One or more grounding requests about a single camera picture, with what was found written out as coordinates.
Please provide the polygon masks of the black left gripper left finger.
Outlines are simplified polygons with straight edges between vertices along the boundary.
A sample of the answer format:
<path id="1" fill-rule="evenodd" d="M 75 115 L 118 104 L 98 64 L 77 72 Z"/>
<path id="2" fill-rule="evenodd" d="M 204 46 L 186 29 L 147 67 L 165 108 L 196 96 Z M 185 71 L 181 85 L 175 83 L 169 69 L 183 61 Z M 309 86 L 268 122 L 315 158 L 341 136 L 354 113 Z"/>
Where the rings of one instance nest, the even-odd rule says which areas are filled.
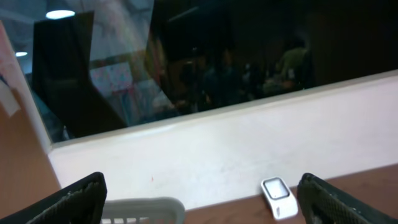
<path id="1" fill-rule="evenodd" d="M 107 196 L 101 172 L 94 172 L 39 202 L 1 219 L 1 224 L 99 224 Z"/>

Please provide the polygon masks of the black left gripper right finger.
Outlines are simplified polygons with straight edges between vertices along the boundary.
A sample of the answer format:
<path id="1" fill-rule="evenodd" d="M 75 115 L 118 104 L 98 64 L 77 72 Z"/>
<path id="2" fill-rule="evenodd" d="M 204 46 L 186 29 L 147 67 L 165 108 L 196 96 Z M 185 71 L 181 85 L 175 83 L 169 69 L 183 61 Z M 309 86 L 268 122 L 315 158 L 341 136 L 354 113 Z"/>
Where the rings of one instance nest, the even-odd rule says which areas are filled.
<path id="1" fill-rule="evenodd" d="M 397 219 L 311 173 L 302 176 L 297 200 L 306 224 L 397 224 Z"/>

